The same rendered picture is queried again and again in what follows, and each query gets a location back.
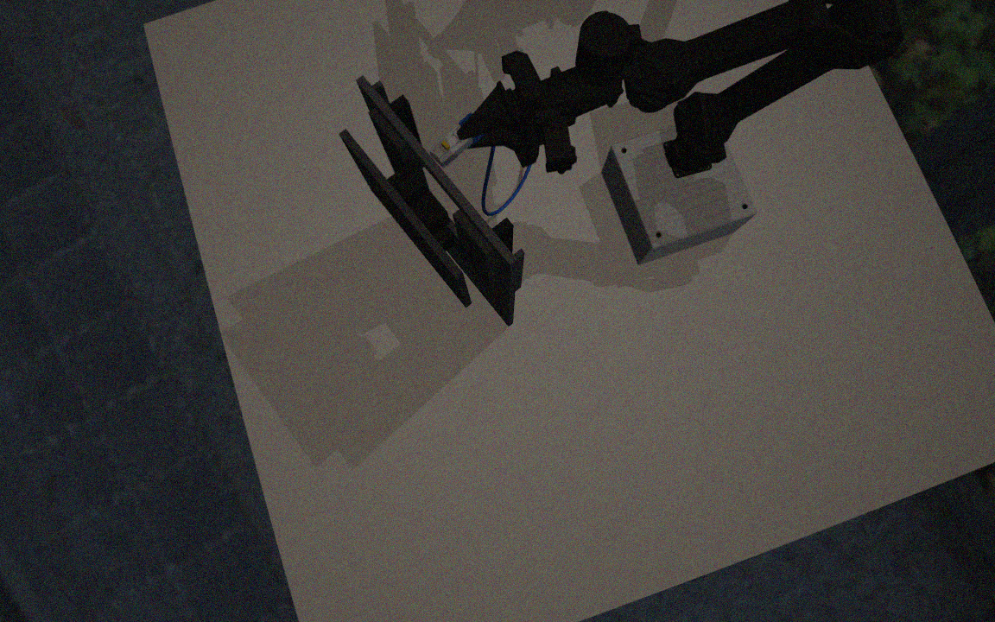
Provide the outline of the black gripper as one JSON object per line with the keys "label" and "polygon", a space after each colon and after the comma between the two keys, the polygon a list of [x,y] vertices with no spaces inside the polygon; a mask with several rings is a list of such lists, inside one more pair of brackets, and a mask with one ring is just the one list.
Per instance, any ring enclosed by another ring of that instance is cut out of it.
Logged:
{"label": "black gripper", "polygon": [[[578,84],[568,70],[550,68],[550,76],[540,80],[528,53],[515,50],[502,56],[503,73],[512,76],[515,88],[498,82],[485,102],[457,130],[459,139],[485,135],[467,149],[503,146],[512,149],[523,167],[536,164],[540,156],[542,126],[536,113],[567,104],[575,107],[567,119],[583,115],[584,104]],[[570,125],[574,125],[570,124]],[[536,133],[534,133],[534,130]]]}

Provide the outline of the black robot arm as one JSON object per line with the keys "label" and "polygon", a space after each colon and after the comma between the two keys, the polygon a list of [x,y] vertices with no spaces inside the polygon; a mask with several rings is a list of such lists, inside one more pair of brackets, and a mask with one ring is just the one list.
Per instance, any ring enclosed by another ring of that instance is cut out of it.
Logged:
{"label": "black robot arm", "polygon": [[[827,9],[826,3],[833,5]],[[675,178],[681,178],[726,159],[724,144],[741,119],[833,68],[887,60],[903,37],[895,0],[789,0],[688,41],[647,41],[638,24],[600,11],[581,25],[575,67],[567,70],[583,96],[583,114],[613,107],[624,93],[623,79],[631,106],[652,113],[710,76],[788,48],[721,93],[692,93],[678,102],[678,136],[663,147]],[[577,162],[568,129],[574,119],[567,119],[573,111],[565,104],[536,113],[548,172],[564,174]]]}

